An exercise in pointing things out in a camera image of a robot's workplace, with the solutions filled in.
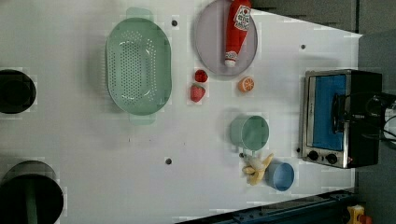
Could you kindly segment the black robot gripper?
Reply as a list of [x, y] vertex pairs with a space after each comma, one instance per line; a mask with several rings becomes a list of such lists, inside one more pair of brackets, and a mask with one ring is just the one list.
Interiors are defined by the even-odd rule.
[[[367, 98], [364, 101], [361, 112], [352, 113], [351, 105], [353, 98]], [[368, 127], [370, 132], [363, 131], [360, 136], [365, 139], [394, 142], [395, 133], [389, 131], [385, 126], [394, 117], [385, 119], [386, 111], [395, 107], [395, 96], [384, 92], [357, 92], [350, 94], [337, 95], [337, 132], [343, 133], [345, 131], [345, 124], [356, 124]]]

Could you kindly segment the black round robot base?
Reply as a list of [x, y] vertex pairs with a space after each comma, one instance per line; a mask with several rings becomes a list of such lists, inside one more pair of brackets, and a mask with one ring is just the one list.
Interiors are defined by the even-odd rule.
[[0, 74], [0, 112], [18, 114], [35, 101], [35, 83], [21, 71], [5, 69]]

